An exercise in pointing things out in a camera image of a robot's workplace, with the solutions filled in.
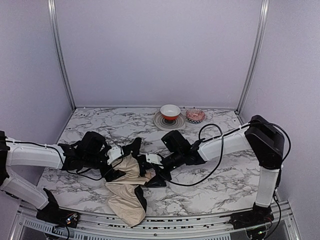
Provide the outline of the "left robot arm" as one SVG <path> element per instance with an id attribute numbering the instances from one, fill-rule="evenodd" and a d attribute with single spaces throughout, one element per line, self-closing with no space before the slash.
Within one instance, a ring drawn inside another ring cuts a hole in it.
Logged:
<path id="1" fill-rule="evenodd" d="M 0 189 L 8 195 L 33 205 L 36 218 L 60 227 L 76 228 L 80 214 L 61 209 L 52 192 L 39 188 L 13 171 L 13 166 L 45 167 L 83 175 L 99 170 L 101 178 L 111 182 L 125 175 L 116 169 L 116 161 L 129 154 L 139 154 L 141 138 L 125 146 L 110 146 L 104 136 L 88 131 L 74 144 L 39 144 L 18 141 L 0 133 Z"/>

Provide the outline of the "beige folding umbrella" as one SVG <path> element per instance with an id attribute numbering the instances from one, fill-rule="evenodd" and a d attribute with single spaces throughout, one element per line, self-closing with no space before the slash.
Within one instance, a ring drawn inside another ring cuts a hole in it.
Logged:
<path id="1" fill-rule="evenodd" d="M 106 182 L 111 192 L 106 204 L 125 224 L 130 227 L 139 225 L 146 217 L 147 200 L 142 187 L 153 177 L 150 171 L 143 172 L 136 158 L 131 154 L 112 164 L 124 176 Z"/>

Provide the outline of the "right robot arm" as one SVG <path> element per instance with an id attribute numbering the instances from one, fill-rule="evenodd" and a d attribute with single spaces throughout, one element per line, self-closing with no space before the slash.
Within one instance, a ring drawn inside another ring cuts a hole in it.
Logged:
<path id="1" fill-rule="evenodd" d="M 249 122 L 226 133 L 219 127 L 219 135 L 204 138 L 202 127 L 198 139 L 190 143 L 179 130 L 172 130 L 162 137 L 162 143 L 169 155 L 146 153 L 138 157 L 146 169 L 155 170 L 152 187 L 164 186 L 172 182 L 171 172 L 181 166 L 197 166 L 209 161 L 217 163 L 213 174 L 221 165 L 225 155 L 251 154 L 259 168 L 257 193 L 249 210 L 233 213 L 229 222 L 235 230 L 272 223 L 275 219 L 271 204 L 276 201 L 276 190 L 281 181 L 283 163 L 291 148 L 288 134 L 279 125 L 254 115 Z"/>

